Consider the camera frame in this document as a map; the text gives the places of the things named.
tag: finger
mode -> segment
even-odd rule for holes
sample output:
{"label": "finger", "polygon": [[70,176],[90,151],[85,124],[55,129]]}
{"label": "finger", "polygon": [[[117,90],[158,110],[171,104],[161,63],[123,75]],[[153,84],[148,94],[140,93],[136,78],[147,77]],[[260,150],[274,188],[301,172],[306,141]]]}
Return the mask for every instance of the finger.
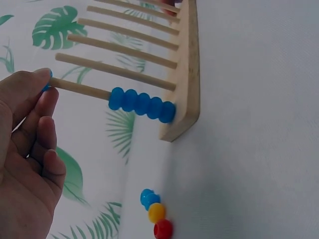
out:
{"label": "finger", "polygon": [[51,71],[43,69],[36,73],[19,71],[0,81],[0,171],[10,142],[12,112],[18,105],[39,94],[50,77]]}
{"label": "finger", "polygon": [[50,186],[57,201],[62,194],[65,176],[66,167],[64,162],[53,149],[48,150],[44,155],[42,177]]}
{"label": "finger", "polygon": [[36,141],[27,161],[31,168],[38,174],[42,172],[44,155],[49,149],[56,149],[56,133],[54,120],[44,116],[40,118],[36,133]]}
{"label": "finger", "polygon": [[0,82],[0,101],[12,112],[29,98],[41,92],[51,78],[51,70],[18,71]]}
{"label": "finger", "polygon": [[16,108],[15,112],[13,112],[12,115],[11,130],[14,130],[21,123],[21,121],[31,112],[31,110],[33,110],[40,97],[41,94],[38,94],[33,98],[27,99]]}
{"label": "finger", "polygon": [[55,88],[50,88],[47,92],[44,92],[35,108],[20,127],[12,133],[12,142],[22,157],[26,157],[34,145],[40,118],[53,115],[58,97],[59,93]]}

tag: red bead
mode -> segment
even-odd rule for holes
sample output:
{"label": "red bead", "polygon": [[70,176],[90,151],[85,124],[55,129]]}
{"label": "red bead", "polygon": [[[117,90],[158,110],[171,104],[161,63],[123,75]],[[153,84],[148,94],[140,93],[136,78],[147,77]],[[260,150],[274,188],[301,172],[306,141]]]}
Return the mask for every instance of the red bead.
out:
{"label": "red bead", "polygon": [[173,225],[169,220],[159,220],[154,225],[154,236],[156,239],[170,239],[173,235]]}

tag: wooden base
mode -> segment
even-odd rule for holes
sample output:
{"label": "wooden base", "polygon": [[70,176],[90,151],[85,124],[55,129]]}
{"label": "wooden base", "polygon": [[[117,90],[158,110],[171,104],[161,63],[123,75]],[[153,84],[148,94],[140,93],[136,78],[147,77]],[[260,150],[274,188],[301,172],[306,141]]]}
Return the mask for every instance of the wooden base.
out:
{"label": "wooden base", "polygon": [[178,44],[176,51],[170,51],[169,59],[177,62],[177,68],[169,69],[168,81],[176,84],[173,92],[165,91],[164,101],[176,104],[175,119],[160,126],[159,138],[173,142],[198,120],[200,113],[199,44],[196,0],[183,0],[177,15],[179,23],[172,27],[179,30],[179,36],[171,36],[171,42]]}

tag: blue bead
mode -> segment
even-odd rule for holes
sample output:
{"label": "blue bead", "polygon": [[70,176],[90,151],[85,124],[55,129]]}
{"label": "blue bead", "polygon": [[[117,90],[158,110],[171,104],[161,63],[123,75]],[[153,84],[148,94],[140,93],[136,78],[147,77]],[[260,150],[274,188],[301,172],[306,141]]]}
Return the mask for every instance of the blue bead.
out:
{"label": "blue bead", "polygon": [[122,109],[126,112],[131,112],[134,109],[137,98],[138,93],[135,90],[127,90],[124,94]]}
{"label": "blue bead", "polygon": [[160,196],[155,193],[150,193],[146,196],[146,199],[144,202],[144,207],[146,211],[149,210],[150,205],[152,205],[153,203],[160,203]]}
{"label": "blue bead", "polygon": [[113,111],[117,111],[122,105],[123,98],[124,98],[123,89],[120,87],[114,88],[109,98],[109,108]]}
{"label": "blue bead", "polygon": [[[52,78],[52,76],[53,76],[53,73],[52,73],[52,71],[50,70],[50,78]],[[47,91],[49,88],[50,88],[50,85],[49,85],[49,83],[48,83],[48,84],[46,84],[45,87],[42,89],[42,92]]]}
{"label": "blue bead", "polygon": [[159,116],[159,120],[162,123],[170,123],[173,121],[175,117],[175,112],[176,112],[176,106],[169,101],[165,101],[163,103],[161,113]]}
{"label": "blue bead", "polygon": [[140,202],[141,204],[144,206],[145,205],[145,200],[146,200],[146,196],[150,193],[154,193],[153,190],[145,188],[142,193],[141,193],[141,198],[140,198]]}
{"label": "blue bead", "polygon": [[42,89],[42,92],[47,91],[50,88],[49,84],[46,84],[46,86]]}
{"label": "blue bead", "polygon": [[148,111],[151,99],[146,93],[141,93],[135,103],[135,113],[139,116],[145,115]]}
{"label": "blue bead", "polygon": [[159,97],[153,97],[151,99],[151,102],[148,108],[148,112],[147,112],[148,117],[152,120],[155,120],[158,117],[160,117],[162,105],[163,105],[163,102],[161,101]]}

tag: yellow bead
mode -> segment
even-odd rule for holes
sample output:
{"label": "yellow bead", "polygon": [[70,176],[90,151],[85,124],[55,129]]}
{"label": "yellow bead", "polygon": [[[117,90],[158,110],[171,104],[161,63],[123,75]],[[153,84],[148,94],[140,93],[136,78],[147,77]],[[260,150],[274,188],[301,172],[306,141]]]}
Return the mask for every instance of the yellow bead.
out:
{"label": "yellow bead", "polygon": [[157,223],[165,218],[165,207],[161,203],[153,203],[149,208],[149,220],[151,223]]}

